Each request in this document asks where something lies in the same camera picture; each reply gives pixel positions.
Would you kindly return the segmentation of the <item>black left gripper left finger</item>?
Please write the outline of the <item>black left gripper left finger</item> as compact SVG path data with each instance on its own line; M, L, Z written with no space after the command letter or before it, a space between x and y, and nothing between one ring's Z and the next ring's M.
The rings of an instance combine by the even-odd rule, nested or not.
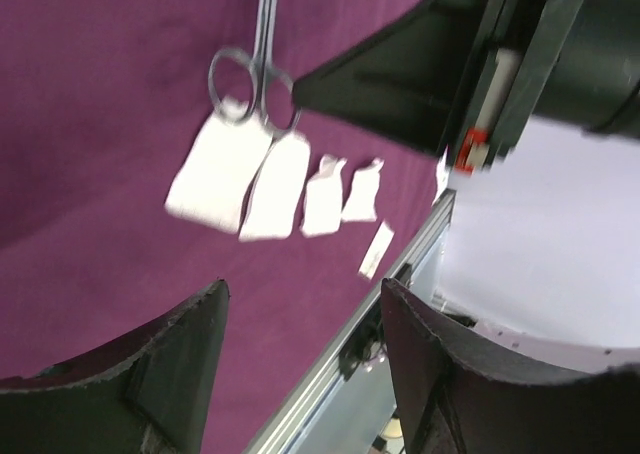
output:
M2 452L199 452L229 301L217 280L95 349L2 379Z

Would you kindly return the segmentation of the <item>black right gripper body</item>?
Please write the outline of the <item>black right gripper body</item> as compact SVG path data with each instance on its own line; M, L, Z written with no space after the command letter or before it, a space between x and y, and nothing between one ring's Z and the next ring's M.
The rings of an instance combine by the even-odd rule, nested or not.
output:
M639 139L639 0L485 0L475 46L451 169L506 158L532 116Z

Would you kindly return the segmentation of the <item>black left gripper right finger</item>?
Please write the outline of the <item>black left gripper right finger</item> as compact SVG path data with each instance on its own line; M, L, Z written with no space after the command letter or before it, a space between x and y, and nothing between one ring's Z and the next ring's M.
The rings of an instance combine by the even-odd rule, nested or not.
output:
M638 364L591 374L535 360L394 279L380 301L407 452L638 452Z

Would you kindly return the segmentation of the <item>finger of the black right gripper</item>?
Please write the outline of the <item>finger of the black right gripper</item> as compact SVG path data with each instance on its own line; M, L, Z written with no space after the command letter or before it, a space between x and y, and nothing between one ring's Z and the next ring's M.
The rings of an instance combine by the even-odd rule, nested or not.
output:
M421 0L294 83L295 106L437 157L488 0Z

